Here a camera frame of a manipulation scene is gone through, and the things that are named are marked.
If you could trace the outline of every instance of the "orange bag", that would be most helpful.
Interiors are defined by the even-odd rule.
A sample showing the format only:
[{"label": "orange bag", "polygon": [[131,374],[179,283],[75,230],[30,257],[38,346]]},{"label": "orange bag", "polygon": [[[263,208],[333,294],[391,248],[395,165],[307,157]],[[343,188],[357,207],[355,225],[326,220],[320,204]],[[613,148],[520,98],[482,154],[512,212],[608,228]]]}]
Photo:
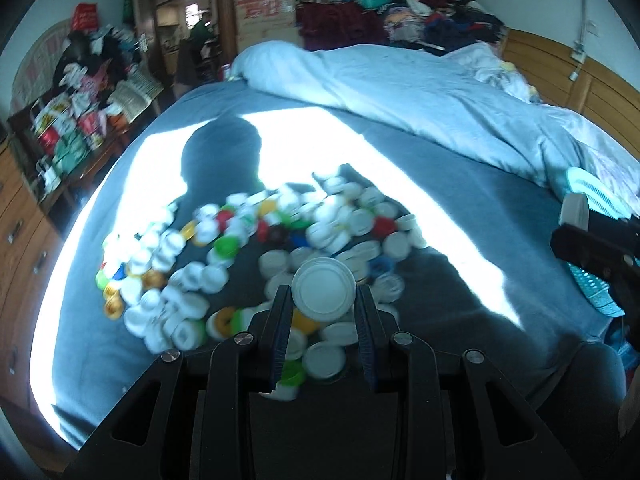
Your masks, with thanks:
[{"label": "orange bag", "polygon": [[93,32],[98,30],[98,5],[77,4],[71,20],[71,30]]}]

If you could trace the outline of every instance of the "metal screw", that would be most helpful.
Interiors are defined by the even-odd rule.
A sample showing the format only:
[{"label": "metal screw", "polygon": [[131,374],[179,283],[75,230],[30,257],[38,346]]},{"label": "metal screw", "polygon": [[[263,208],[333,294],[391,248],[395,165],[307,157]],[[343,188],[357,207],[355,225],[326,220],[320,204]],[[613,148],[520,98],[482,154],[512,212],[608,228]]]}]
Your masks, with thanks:
[{"label": "metal screw", "polygon": [[162,352],[160,357],[165,363],[173,363],[178,357],[180,357],[180,351],[175,348],[171,348]]},{"label": "metal screw", "polygon": [[249,345],[254,341],[254,335],[248,332],[241,332],[234,336],[234,341],[240,346]]},{"label": "metal screw", "polygon": [[484,362],[484,354],[478,350],[469,350],[466,353],[466,360],[475,365],[479,365]]},{"label": "metal screw", "polygon": [[414,342],[414,336],[407,332],[396,332],[394,334],[394,341],[399,345],[407,346]]}]

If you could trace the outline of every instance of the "wooden dresser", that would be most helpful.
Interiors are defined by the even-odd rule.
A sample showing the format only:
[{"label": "wooden dresser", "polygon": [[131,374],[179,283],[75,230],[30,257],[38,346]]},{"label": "wooden dresser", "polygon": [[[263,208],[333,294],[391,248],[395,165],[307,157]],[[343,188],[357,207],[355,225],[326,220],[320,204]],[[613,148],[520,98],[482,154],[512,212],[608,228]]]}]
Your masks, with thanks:
[{"label": "wooden dresser", "polygon": [[61,248],[60,235],[23,184],[12,150],[0,144],[0,406],[46,468],[62,441],[40,415],[29,367],[38,312]]}]

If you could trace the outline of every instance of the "bed sheet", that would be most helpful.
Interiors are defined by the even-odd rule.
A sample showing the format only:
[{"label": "bed sheet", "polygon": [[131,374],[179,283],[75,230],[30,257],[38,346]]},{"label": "bed sheet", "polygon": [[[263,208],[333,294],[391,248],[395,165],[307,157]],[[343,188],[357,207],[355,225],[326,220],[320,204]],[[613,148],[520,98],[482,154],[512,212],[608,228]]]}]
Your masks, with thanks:
[{"label": "bed sheet", "polygon": [[[34,335],[31,385],[65,439],[80,447],[154,359],[122,320],[102,312],[94,277],[114,224],[133,225],[154,201],[181,195],[181,227],[203,203],[258,191],[262,183],[297,182],[314,169],[313,154],[319,164],[332,153],[340,153],[333,162],[349,163],[416,213],[430,244],[398,265],[406,282],[395,304],[402,329],[439,350],[483,350],[533,406],[580,342],[606,329],[608,319],[551,253],[560,204],[549,190],[348,112],[243,82],[205,86],[120,157],[54,269]],[[266,250],[252,239],[241,251],[228,286],[210,297],[210,312],[264,300],[257,257]],[[188,244],[177,266],[203,261],[206,251]],[[299,478],[300,470],[306,478],[388,478],[395,399],[369,394],[355,361],[335,384],[307,383],[289,403],[256,396],[251,410],[259,478]]]}]

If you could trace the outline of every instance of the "white wall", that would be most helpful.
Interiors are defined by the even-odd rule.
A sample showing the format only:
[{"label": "white wall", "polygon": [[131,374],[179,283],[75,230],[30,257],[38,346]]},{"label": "white wall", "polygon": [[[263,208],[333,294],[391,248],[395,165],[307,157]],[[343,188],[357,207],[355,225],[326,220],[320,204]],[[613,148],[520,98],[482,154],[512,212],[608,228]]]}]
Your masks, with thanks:
[{"label": "white wall", "polygon": [[[580,37],[581,0],[478,0],[508,27],[574,46]],[[607,0],[587,0],[587,17],[598,36],[587,34],[585,50],[640,90],[640,50]]]},{"label": "white wall", "polygon": [[97,3],[100,23],[122,23],[124,0],[36,0],[0,55],[0,118],[6,120],[15,73],[31,45],[49,27],[71,18],[78,3]]}]

